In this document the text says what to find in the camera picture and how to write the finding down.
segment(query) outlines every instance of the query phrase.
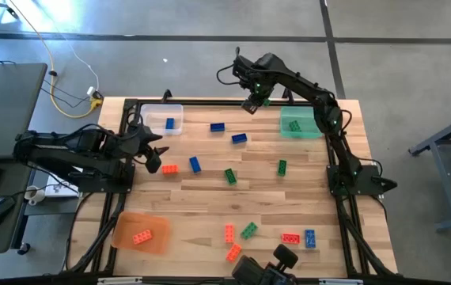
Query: green plastic tray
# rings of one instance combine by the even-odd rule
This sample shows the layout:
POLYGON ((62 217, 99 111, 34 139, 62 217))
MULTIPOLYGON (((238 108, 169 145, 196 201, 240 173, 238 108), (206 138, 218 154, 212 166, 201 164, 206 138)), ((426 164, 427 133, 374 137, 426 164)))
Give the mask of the green plastic tray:
POLYGON ((316 139, 322 136, 313 119, 312 107, 282 107, 280 134, 284 138, 316 139), (301 131, 291 131, 289 123, 297 121, 301 131))

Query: clear plastic bin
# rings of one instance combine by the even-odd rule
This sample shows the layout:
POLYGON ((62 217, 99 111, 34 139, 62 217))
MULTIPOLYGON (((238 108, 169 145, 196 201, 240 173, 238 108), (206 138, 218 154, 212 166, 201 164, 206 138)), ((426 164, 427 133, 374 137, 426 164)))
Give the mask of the clear plastic bin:
POLYGON ((280 134, 284 138, 316 139, 322 136, 315 120, 312 107, 282 107, 280 112, 280 134), (291 131, 289 124, 297 121, 301 131, 291 131))
POLYGON ((184 106, 181 104, 144 104, 140 112, 143 123, 154 134, 181 135, 184 126, 184 106), (175 120, 173 129, 165 128, 168 118, 175 120))

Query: lego brick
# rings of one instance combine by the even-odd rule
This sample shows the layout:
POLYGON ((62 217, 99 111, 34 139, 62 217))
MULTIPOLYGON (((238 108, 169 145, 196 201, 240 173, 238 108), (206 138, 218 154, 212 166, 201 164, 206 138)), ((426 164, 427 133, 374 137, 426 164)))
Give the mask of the lego brick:
POLYGON ((163 174, 174 174, 178 173, 178 165, 163 165, 162 173, 163 174))
POLYGON ((226 125, 224 123, 210 123, 210 131, 225 131, 226 125))
POLYGON ((241 232, 241 237, 249 239, 257 230, 257 225, 254 222, 250 222, 247 227, 241 232))
POLYGON ((132 241, 135 245, 139 245, 140 243, 150 239, 152 239, 152 232, 150 230, 144 230, 141 233, 132 236, 132 241))
POLYGON ((189 159, 191 162, 192 171, 194 173, 198 173, 201 171, 201 166, 199 166, 199 161, 197 160, 197 157, 193 157, 189 159))
POLYGON ((299 245, 299 234, 282 234, 282 242, 299 245))
POLYGON ((244 143, 247 141, 247 135, 246 134, 239 134, 239 135, 233 135, 233 143, 244 143))
POLYGON ((301 131, 299 123, 297 121, 292 121, 289 123, 290 131, 301 131))
POLYGON ((224 171, 225 177, 227 178, 227 182, 229 182, 229 185, 235 185, 236 184, 236 177, 234 177, 234 172, 232 169, 227 169, 224 171))
POLYGON ((305 230, 305 243, 307 249, 315 249, 315 230, 305 230))
POLYGON ((280 159, 278 175, 284 177, 286 175, 287 161, 280 159))
POLYGON ((168 118, 165 121, 165 129, 172 130, 175 127, 175 120, 173 118, 168 118))
POLYGON ((241 251, 241 246, 238 245, 238 244, 233 244, 233 246, 231 247, 231 249, 227 253, 226 259, 229 262, 234 262, 234 260, 236 260, 236 258, 240 254, 240 251, 241 251))
POLYGON ((225 242, 234 242, 234 227, 233 225, 225 225, 225 242))

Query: blue lego brick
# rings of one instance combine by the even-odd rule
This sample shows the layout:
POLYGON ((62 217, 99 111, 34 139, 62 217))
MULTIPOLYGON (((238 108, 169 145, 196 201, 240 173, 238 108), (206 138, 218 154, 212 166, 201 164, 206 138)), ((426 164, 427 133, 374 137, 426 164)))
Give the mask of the blue lego brick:
POLYGON ((172 130, 175 127, 175 120, 173 118, 168 118, 165 121, 165 129, 172 130))
POLYGON ((315 230, 305 230, 305 243, 307 249, 315 249, 315 230))
POLYGON ((233 135, 233 143, 244 143, 247 141, 247 135, 246 134, 239 134, 239 135, 233 135))
POLYGON ((201 166, 199 166, 199 161, 197 161, 197 157, 190 158, 192 171, 194 173, 198 173, 201 171, 201 166))
POLYGON ((226 125, 224 123, 210 123, 210 131, 225 131, 226 125))

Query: white cable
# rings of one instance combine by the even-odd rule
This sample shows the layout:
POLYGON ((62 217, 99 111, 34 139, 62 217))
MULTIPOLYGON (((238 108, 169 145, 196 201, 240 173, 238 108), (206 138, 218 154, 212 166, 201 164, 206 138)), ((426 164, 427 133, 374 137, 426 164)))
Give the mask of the white cable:
MULTIPOLYGON (((13 3, 12 0, 9 0, 9 2, 11 3, 11 5, 13 5, 13 7, 18 10, 18 13, 20 13, 20 15, 27 21, 27 23, 30 25, 30 27, 34 30, 34 32, 36 32, 37 36, 39 37, 39 39, 43 42, 44 47, 46 48, 46 50, 48 51, 48 55, 50 56, 50 61, 51 61, 51 71, 55 72, 55 65, 53 63, 53 55, 51 54, 50 49, 48 48, 48 46, 46 45, 46 42, 44 42, 43 37, 41 36, 41 34, 39 34, 39 32, 37 32, 36 28, 34 28, 34 26, 30 23, 30 21, 27 19, 27 17, 21 12, 21 10, 16 6, 16 4, 13 3)), ((53 105, 55 106, 55 108, 61 112, 64 116, 67 116, 71 119, 80 119, 83 117, 88 116, 95 108, 97 108, 98 105, 100 104, 94 104, 91 103, 90 104, 90 109, 89 111, 87 111, 84 114, 81 115, 70 115, 68 113, 66 113, 64 110, 62 110, 59 105, 57 104, 57 102, 55 102, 55 96, 54 96, 54 91, 55 91, 55 77, 53 74, 51 75, 51 89, 50 89, 50 99, 51 99, 51 103, 53 103, 53 105)))
POLYGON ((76 51, 74 50, 73 46, 70 44, 69 40, 64 36, 64 34, 62 32, 60 32, 59 27, 57 26, 57 24, 55 23, 55 21, 53 21, 53 18, 50 17, 50 15, 48 15, 46 13, 46 11, 44 9, 41 9, 43 11, 43 13, 46 15, 46 17, 48 19, 51 20, 51 22, 53 23, 53 26, 55 27, 55 29, 57 30, 57 32, 60 34, 60 36, 62 36, 62 38, 64 38, 64 40, 66 40, 67 45, 69 45, 69 48, 71 49, 71 51, 73 51, 74 56, 76 57, 76 59, 78 59, 79 61, 81 61, 83 64, 85 64, 90 71, 92 71, 93 75, 95 75, 96 77, 96 82, 97 82, 97 87, 96 90, 99 90, 99 76, 97 76, 97 74, 93 71, 92 67, 83 59, 81 59, 77 54, 76 51))

